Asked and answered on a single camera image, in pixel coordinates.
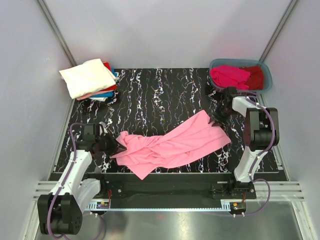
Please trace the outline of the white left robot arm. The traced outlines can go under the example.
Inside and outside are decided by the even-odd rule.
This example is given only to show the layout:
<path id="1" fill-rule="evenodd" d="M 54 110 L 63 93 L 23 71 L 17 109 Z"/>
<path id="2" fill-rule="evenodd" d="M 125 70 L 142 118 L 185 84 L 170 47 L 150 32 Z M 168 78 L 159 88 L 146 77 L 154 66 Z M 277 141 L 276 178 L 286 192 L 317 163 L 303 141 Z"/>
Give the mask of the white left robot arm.
<path id="1" fill-rule="evenodd" d="M 37 200 L 40 232 L 54 240 L 78 234 L 84 212 L 95 197 L 112 197 L 112 190 L 101 174 L 85 177 L 95 156 L 100 152 L 113 156 L 126 151 L 104 122 L 73 123 L 69 135 L 72 151 L 68 163 L 55 186 Z"/>

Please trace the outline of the light pink t-shirt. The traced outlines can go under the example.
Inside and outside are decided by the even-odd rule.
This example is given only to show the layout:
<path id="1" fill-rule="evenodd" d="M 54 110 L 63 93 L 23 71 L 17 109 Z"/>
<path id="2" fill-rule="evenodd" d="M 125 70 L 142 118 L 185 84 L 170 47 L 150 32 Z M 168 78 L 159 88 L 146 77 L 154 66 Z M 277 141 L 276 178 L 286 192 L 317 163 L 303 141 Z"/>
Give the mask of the light pink t-shirt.
<path id="1" fill-rule="evenodd" d="M 112 155 L 143 180 L 156 168 L 172 169 L 193 163 L 231 142 L 224 130 L 210 123 L 201 110 L 165 135 L 142 136 L 123 131 L 116 139 L 126 150 Z"/>

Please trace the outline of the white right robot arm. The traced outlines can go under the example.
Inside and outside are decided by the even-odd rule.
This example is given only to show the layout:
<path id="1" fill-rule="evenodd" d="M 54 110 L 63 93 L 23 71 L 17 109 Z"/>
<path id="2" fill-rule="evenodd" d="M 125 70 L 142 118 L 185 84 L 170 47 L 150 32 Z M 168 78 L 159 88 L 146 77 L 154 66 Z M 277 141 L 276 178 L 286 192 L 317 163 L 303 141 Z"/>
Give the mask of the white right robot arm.
<path id="1" fill-rule="evenodd" d="M 234 169 L 235 181 L 227 185 L 228 195 L 239 198 L 245 192 L 243 183 L 253 181 L 263 157 L 280 141 L 279 113 L 274 107 L 265 107 L 247 95 L 240 95 L 235 87 L 223 90 L 222 102 L 217 106 L 209 124 L 222 127 L 234 113 L 244 117 L 244 152 Z"/>

